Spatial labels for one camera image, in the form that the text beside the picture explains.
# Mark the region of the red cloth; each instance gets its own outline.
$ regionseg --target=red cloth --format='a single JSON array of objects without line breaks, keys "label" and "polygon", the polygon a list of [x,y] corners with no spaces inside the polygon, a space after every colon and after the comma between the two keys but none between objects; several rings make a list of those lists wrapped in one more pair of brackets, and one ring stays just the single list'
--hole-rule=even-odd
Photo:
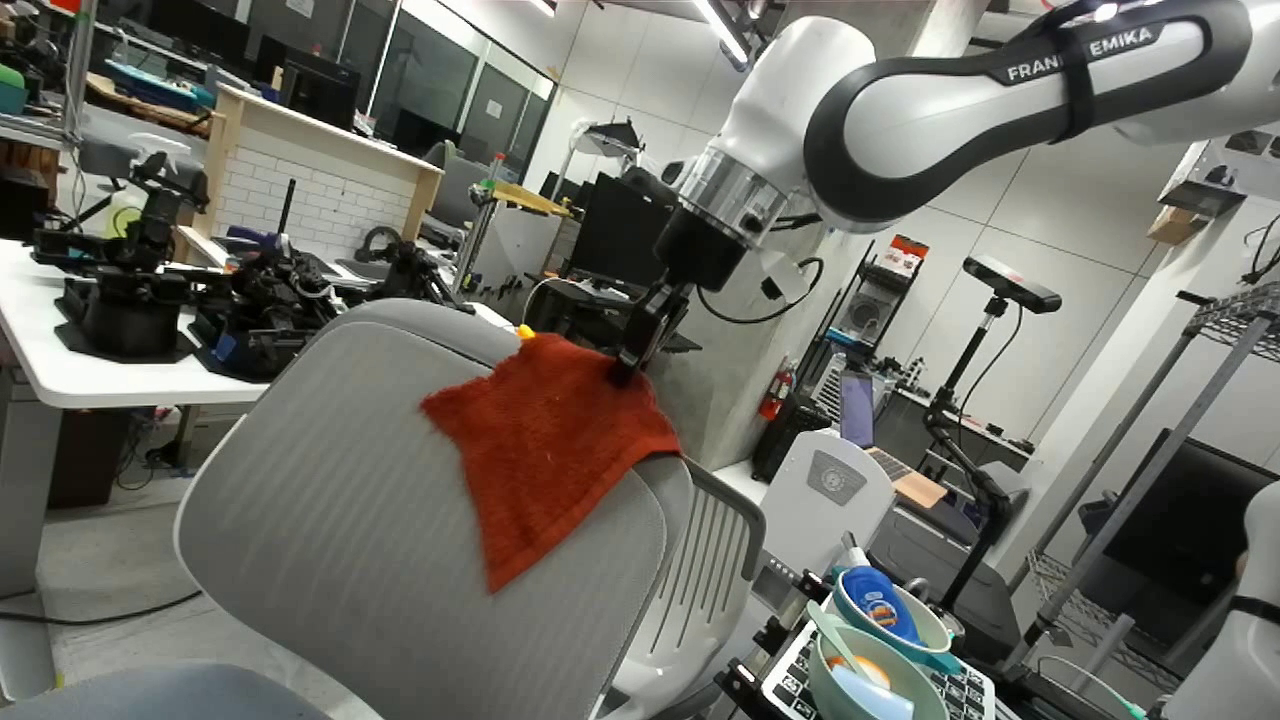
[{"label": "red cloth", "polygon": [[609,366],[537,338],[494,377],[419,404],[459,447],[490,594],[550,556],[638,462],[680,454],[647,381],[614,385]]}]

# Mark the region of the desk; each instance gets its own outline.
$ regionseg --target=desk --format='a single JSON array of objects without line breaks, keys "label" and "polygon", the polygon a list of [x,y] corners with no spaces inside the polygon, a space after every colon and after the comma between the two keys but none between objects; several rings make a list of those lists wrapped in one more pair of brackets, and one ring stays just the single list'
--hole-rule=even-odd
[{"label": "desk", "polygon": [[[69,351],[58,295],[60,270],[34,263],[24,245],[0,242],[0,328],[14,366],[0,371],[0,610],[42,612],[36,559],[47,480],[64,407],[147,407],[147,404],[251,404],[267,385],[214,377],[197,355],[180,366],[118,366]],[[0,694],[34,697],[53,687],[47,633],[0,621]]]}]

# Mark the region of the white table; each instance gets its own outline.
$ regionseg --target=white table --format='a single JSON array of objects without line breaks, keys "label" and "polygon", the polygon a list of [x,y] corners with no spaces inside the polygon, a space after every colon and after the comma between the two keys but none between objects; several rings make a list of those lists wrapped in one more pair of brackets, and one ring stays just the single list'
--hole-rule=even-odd
[{"label": "white table", "polygon": [[[69,407],[152,407],[152,404],[251,404],[267,385],[214,377],[197,355],[180,366],[118,366],[69,351],[58,295],[60,270],[34,262],[24,245],[0,242],[0,328],[14,368],[0,371],[0,610],[42,612],[36,556],[47,480]],[[47,633],[0,621],[0,694],[34,697],[53,687]]]}]

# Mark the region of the orange towel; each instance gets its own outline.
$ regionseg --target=orange towel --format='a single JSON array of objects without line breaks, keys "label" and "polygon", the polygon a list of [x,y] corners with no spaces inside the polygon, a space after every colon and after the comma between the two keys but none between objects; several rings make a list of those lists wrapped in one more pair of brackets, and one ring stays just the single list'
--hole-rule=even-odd
[{"label": "orange towel", "polygon": [[419,404],[459,447],[490,594],[550,556],[638,462],[680,454],[647,381],[614,385],[609,366],[546,332]]}]

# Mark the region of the black stand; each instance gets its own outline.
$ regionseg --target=black stand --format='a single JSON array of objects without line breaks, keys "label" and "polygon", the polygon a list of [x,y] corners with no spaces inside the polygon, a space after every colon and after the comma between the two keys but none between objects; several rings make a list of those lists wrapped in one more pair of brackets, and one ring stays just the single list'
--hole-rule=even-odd
[{"label": "black stand", "polygon": [[1007,311],[1007,295],[994,295],[989,310],[983,310],[983,326],[968,338],[954,377],[945,381],[945,390],[933,395],[928,412],[923,412],[923,425],[933,433],[933,440],[945,447],[945,457],[954,457],[961,465],[961,474],[971,480],[977,487],[977,501],[983,503],[989,519],[983,530],[977,534],[961,574],[954,577],[940,610],[954,612],[964,584],[971,582],[971,574],[983,566],[983,556],[994,553],[994,546],[1001,539],[1005,524],[1007,524],[1007,495],[996,487],[996,480],[977,468],[964,447],[957,443],[954,436],[954,425],[957,425],[957,385],[964,381],[971,355],[983,347],[994,326]]}]

